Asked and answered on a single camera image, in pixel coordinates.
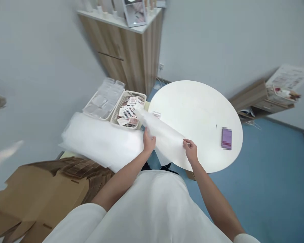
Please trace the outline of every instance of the white shirt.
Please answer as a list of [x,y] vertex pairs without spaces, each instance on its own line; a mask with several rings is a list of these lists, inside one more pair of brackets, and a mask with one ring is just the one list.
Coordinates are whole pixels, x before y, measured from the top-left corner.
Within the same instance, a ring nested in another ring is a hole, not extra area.
[[[146,170],[132,187],[106,211],[97,204],[72,210],[48,242],[231,242],[189,196],[183,179],[171,172]],[[234,243],[259,243],[240,234]]]

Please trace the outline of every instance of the purple object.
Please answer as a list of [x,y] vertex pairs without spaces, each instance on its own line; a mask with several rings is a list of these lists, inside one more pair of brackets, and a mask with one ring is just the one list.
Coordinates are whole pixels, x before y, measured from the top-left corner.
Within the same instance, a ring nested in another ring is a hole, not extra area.
[[222,128],[221,147],[226,150],[232,150],[232,130],[226,127]]

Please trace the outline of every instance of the plastic bag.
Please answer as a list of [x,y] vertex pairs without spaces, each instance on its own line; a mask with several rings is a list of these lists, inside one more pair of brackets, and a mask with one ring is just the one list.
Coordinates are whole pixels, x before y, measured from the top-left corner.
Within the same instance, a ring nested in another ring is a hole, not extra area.
[[143,151],[143,131],[112,125],[76,112],[62,133],[61,147],[119,171]]
[[153,114],[143,109],[137,109],[136,115],[145,127],[148,127],[149,134],[156,137],[155,152],[160,164],[167,165],[174,163],[185,170],[192,171],[188,162],[186,151],[183,147],[185,136],[165,124]]

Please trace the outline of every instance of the wooden drawer unit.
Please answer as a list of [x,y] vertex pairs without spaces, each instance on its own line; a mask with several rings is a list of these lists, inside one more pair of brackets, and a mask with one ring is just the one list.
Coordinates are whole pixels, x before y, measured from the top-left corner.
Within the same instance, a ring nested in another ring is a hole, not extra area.
[[265,111],[269,111],[271,113],[276,113],[276,112],[280,112],[280,111],[288,109],[288,107],[286,107],[286,106],[282,106],[278,103],[274,103],[274,102],[269,101],[269,100],[261,101],[261,102],[255,104],[255,105],[253,105],[253,106],[257,107],[257,108],[260,108],[260,109],[263,109]]
[[78,11],[81,23],[109,77],[126,89],[149,94],[159,66],[162,9],[149,15],[147,25],[129,28],[125,19]]
[[[294,108],[294,104],[285,105],[268,100],[265,79],[258,80],[229,99],[242,123],[262,118],[277,112]],[[241,112],[251,108],[254,116]]]

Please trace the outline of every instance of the cardboard box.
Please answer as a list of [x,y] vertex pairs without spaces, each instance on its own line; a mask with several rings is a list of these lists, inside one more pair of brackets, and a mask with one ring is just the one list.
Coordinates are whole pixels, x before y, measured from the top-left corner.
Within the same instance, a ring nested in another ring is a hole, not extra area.
[[195,175],[194,175],[194,173],[192,171],[189,171],[189,170],[185,170],[185,171],[186,171],[187,177],[189,179],[194,180],[194,181],[196,180],[195,179]]
[[4,242],[42,242],[75,207],[90,202],[113,172],[91,160],[65,158],[20,166],[0,191]]

